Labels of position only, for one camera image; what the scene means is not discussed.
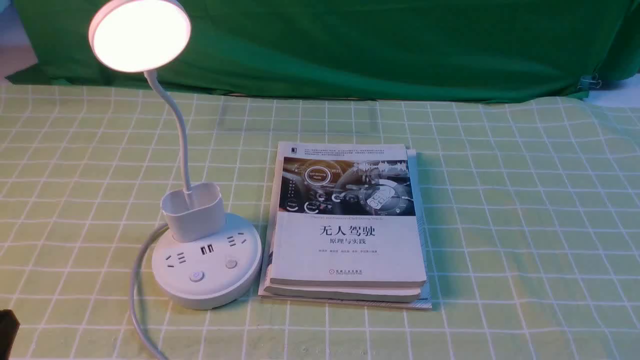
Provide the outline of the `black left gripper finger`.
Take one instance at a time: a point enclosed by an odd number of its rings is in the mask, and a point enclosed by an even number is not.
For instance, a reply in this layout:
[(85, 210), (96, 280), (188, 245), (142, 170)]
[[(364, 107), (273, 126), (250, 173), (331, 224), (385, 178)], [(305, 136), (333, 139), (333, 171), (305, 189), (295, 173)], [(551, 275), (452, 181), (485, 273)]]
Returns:
[(0, 359), (9, 360), (20, 322), (11, 309), (0, 311)]

